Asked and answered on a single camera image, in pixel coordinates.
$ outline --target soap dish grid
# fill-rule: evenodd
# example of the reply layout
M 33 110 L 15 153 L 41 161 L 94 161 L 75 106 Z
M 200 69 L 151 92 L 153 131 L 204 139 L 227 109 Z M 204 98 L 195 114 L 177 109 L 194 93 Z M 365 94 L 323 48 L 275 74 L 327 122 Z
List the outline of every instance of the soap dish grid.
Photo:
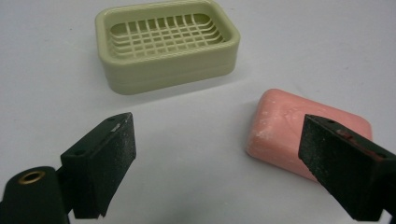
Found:
M 115 58 L 138 58 L 225 42 L 215 23 L 205 14 L 188 14 L 112 26 L 108 40 Z

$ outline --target pink soap bar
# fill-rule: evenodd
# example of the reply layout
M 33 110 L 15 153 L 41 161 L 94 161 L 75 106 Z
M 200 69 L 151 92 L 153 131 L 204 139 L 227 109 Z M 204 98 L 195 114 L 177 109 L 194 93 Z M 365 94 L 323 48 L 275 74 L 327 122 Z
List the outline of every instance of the pink soap bar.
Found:
M 362 117 L 285 91 L 269 90 L 260 99 L 247 153 L 316 181 L 298 158 L 305 114 L 333 119 L 372 140 L 371 125 Z

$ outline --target white surface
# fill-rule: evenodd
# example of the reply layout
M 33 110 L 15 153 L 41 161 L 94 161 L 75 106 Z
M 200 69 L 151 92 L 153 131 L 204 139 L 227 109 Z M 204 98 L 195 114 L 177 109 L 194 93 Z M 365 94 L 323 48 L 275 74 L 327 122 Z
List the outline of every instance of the white surface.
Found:
M 72 223 L 355 223 L 319 184 L 244 147 L 260 96 L 280 88 L 365 117 L 396 152 L 396 2 L 219 0 L 242 36 L 230 75 L 122 96 L 106 84 L 93 20 L 143 2 L 0 3 L 0 191 L 131 111 L 137 159 L 107 216 Z

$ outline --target plastic soap dish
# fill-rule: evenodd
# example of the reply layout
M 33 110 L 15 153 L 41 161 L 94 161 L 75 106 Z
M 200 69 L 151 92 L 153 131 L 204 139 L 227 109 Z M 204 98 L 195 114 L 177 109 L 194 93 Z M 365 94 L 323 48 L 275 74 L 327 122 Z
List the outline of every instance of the plastic soap dish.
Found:
M 239 33 L 211 0 L 115 7 L 96 17 L 110 88 L 136 94 L 229 74 Z

